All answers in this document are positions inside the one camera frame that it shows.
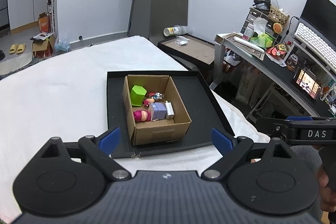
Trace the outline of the person's right hand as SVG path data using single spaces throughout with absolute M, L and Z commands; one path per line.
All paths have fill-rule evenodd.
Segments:
M 328 213 L 335 212 L 336 196 L 335 191 L 329 188 L 329 177 L 323 165 L 319 166 L 316 177 L 319 183 L 319 195 L 321 197 L 321 209 Z

